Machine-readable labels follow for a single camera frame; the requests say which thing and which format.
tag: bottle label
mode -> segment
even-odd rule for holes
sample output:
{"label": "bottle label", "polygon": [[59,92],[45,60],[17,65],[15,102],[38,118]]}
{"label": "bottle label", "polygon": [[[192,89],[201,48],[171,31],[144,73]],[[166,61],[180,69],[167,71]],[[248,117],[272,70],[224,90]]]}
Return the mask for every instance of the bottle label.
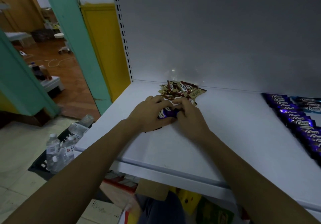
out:
{"label": "bottle label", "polygon": [[59,144],[49,145],[47,146],[47,155],[57,154],[58,153]]}
{"label": "bottle label", "polygon": [[75,145],[71,145],[66,148],[66,156],[70,157],[74,154],[74,147]]}

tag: yellow wall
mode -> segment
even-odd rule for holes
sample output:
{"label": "yellow wall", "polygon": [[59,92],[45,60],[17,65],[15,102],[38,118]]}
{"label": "yellow wall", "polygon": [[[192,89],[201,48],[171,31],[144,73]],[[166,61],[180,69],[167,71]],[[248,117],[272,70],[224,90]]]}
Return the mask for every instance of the yellow wall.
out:
{"label": "yellow wall", "polygon": [[130,84],[115,5],[86,4],[80,8],[114,102]]}
{"label": "yellow wall", "polygon": [[8,98],[1,91],[0,91],[0,111],[19,114],[18,110],[14,107],[14,105],[8,100]]}

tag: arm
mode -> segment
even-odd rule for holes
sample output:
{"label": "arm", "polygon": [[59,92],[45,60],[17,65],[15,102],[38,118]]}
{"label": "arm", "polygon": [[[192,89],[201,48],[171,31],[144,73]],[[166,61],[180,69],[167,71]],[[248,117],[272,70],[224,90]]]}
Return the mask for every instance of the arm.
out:
{"label": "arm", "polygon": [[173,118],[157,119],[159,111],[166,106],[173,105],[160,96],[149,96],[127,119],[45,183],[3,223],[76,223],[127,142],[138,133],[173,121]]}
{"label": "arm", "polygon": [[185,98],[174,100],[173,103],[180,103],[176,107],[183,110],[178,113],[181,129],[210,156],[238,203],[255,223],[319,223],[212,133],[198,108]]}

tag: doorway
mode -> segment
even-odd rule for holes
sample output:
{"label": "doorway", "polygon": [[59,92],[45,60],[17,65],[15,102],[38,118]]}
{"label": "doorway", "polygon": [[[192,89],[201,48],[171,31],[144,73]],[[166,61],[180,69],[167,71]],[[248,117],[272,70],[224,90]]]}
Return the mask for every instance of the doorway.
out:
{"label": "doorway", "polygon": [[[65,47],[63,36],[54,36],[62,33],[59,23],[50,12],[48,0],[0,0],[9,5],[9,8],[0,13],[0,28],[7,34],[17,52],[21,51],[22,58],[27,65],[34,62],[44,66],[50,76],[58,77],[62,86],[48,91],[54,102],[61,108],[64,116],[81,119],[90,114],[98,120],[100,113],[84,79],[81,68],[72,51],[58,51]],[[52,32],[44,39],[36,39],[34,33]],[[25,38],[14,40],[14,33],[25,33]]]}

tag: hand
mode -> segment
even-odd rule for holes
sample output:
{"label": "hand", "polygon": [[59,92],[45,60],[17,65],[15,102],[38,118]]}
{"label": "hand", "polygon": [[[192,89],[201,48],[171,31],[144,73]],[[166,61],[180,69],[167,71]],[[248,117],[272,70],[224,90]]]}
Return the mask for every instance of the hand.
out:
{"label": "hand", "polygon": [[140,132],[153,131],[176,121],[174,117],[157,118],[158,113],[167,106],[173,108],[173,104],[170,101],[164,100],[160,95],[148,96],[146,100],[135,107],[127,120],[134,123]]}
{"label": "hand", "polygon": [[175,108],[181,111],[177,114],[179,125],[185,135],[193,141],[200,141],[211,133],[207,123],[197,107],[193,106],[186,98],[173,100]]}

